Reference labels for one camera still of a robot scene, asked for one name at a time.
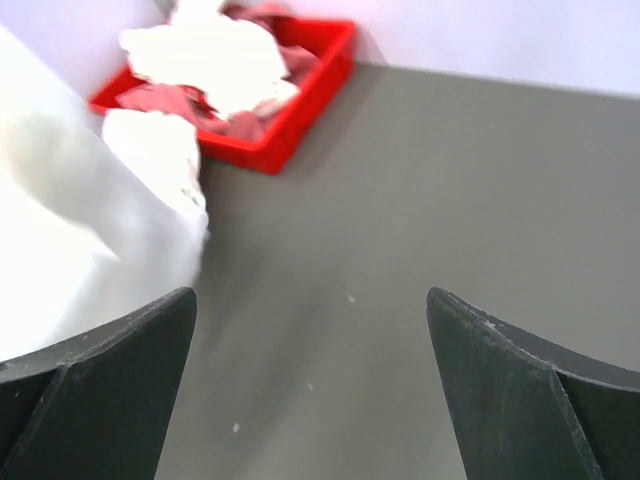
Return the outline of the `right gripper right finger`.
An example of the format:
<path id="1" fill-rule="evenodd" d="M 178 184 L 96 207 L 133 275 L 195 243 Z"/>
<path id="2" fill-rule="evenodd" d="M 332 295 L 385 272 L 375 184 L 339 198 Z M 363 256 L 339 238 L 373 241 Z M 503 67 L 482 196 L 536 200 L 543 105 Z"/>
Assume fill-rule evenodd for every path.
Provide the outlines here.
<path id="1" fill-rule="evenodd" d="M 469 479 L 636 479 L 639 374 L 440 288 L 426 316 Z"/>

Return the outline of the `white t shirt with print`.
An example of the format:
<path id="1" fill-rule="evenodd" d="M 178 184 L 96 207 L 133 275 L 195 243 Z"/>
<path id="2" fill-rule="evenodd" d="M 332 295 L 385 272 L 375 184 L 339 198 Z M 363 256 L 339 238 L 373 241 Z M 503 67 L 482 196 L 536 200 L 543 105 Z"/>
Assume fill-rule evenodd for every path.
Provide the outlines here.
<path id="1" fill-rule="evenodd" d="M 121 160 L 84 100 L 1 33 L 1 356 L 123 316 L 197 277 L 209 236 L 198 164 Z"/>

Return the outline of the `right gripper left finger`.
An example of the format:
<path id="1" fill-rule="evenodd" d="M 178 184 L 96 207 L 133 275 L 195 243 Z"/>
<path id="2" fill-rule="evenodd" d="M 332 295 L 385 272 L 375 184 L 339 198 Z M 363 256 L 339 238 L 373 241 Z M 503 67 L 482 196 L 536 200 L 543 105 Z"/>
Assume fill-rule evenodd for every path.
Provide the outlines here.
<path id="1" fill-rule="evenodd" d="M 197 318 L 179 288 L 1 364 L 1 476 L 152 479 Z"/>

